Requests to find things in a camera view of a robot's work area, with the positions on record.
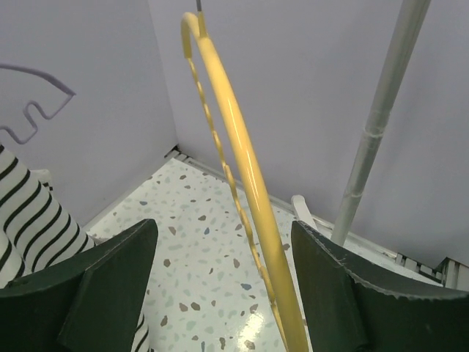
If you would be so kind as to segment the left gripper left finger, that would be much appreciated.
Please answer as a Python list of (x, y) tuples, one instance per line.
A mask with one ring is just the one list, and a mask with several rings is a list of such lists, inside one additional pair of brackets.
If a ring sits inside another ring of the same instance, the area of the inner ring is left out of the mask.
[(158, 227), (144, 219), (1, 289), (2, 351), (130, 351)]

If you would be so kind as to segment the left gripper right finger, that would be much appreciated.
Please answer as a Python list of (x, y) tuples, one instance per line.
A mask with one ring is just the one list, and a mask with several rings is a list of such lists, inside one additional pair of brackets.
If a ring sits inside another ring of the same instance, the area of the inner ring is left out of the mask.
[(303, 221), (292, 253), (314, 351), (467, 351), (468, 293), (396, 274)]

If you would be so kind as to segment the yellow plastic hanger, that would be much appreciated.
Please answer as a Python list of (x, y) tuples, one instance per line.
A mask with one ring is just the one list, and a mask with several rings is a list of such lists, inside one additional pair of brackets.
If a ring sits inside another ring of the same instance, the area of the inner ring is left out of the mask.
[[(254, 264), (265, 284), (270, 308), (284, 347), (286, 351), (307, 351), (309, 344), (303, 316), (269, 194), (237, 98), (207, 32), (203, 12), (185, 13), (180, 22), (180, 34), (183, 55), (191, 70), (222, 170), (245, 229)], [(226, 162), (223, 145), (215, 129), (213, 116), (193, 62), (193, 45), (199, 49), (224, 121), (248, 201), (248, 210), (244, 210), (240, 204), (237, 184)]]

